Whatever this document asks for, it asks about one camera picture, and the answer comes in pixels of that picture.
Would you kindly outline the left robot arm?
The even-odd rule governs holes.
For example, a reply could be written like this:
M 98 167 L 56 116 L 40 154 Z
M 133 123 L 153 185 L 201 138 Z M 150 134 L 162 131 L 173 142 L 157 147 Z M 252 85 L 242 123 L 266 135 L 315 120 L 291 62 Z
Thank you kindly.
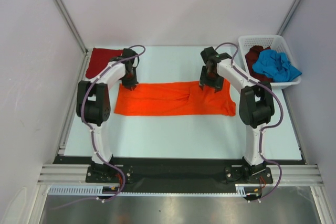
M 108 143 L 106 121 L 111 114 L 109 91 L 117 83 L 129 90 L 139 84 L 136 66 L 140 54 L 134 46 L 124 48 L 108 59 L 99 72 L 81 80 L 77 85 L 76 114 L 88 128 L 93 154 L 87 170 L 87 183 L 109 183 L 118 178 L 122 184 L 125 179 L 121 169 L 113 164 L 113 153 Z

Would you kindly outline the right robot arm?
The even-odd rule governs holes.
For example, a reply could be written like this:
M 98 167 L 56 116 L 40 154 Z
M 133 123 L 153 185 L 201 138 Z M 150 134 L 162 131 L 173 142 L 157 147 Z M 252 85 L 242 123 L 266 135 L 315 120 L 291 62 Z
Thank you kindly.
M 201 57 L 204 62 L 200 76 L 201 88 L 208 86 L 219 92 L 227 80 L 240 94 L 238 114 L 246 125 L 246 150 L 238 174 L 230 170 L 226 172 L 226 178 L 229 182 L 245 180 L 256 183 L 267 168 L 262 157 L 262 137 L 263 128 L 275 112 L 271 85 L 247 75 L 242 68 L 234 65 L 229 54 L 219 54 L 213 47 L 205 48 Z

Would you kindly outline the orange t shirt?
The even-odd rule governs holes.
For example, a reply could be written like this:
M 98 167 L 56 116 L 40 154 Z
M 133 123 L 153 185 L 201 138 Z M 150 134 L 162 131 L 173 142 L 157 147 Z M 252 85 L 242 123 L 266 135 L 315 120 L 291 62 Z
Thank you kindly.
M 134 90 L 119 86 L 114 113 L 124 116 L 235 116 L 236 103 L 230 97 L 230 83 L 216 91 L 198 81 L 141 83 Z

